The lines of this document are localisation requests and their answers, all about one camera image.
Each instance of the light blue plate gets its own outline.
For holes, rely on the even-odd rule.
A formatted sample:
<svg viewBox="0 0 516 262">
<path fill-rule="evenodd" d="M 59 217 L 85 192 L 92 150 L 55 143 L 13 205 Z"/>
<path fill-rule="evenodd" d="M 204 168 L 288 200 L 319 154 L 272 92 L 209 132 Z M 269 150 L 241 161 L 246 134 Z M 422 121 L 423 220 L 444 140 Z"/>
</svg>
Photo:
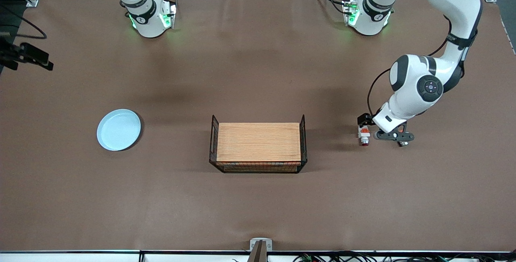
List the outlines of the light blue plate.
<svg viewBox="0 0 516 262">
<path fill-rule="evenodd" d="M 120 151 L 133 145 L 140 131 L 138 115 L 128 109 L 118 109 L 102 118 L 97 128 L 97 140 L 107 150 Z"/>
</svg>

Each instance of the brown tabletop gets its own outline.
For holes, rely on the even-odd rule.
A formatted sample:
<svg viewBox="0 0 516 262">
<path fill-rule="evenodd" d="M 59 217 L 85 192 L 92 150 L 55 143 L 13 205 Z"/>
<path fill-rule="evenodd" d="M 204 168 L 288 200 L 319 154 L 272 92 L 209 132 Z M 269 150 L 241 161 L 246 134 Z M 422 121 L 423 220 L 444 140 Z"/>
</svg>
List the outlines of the brown tabletop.
<svg viewBox="0 0 516 262">
<path fill-rule="evenodd" d="M 118 1 L 40 0 L 25 12 L 48 34 L 29 42 L 55 67 L 0 77 L 2 250 L 234 250 L 256 236 L 277 250 L 514 249 L 516 59 L 495 5 L 484 5 L 466 76 L 409 121 L 415 141 L 360 148 L 372 80 L 446 36 L 426 0 L 398 0 L 372 37 L 321 0 L 179 0 L 176 30 L 155 39 Z M 391 94 L 383 77 L 374 110 Z M 141 115 L 144 133 L 109 152 L 96 128 L 119 108 Z M 218 172 L 212 114 L 304 114 L 307 165 Z"/>
</svg>

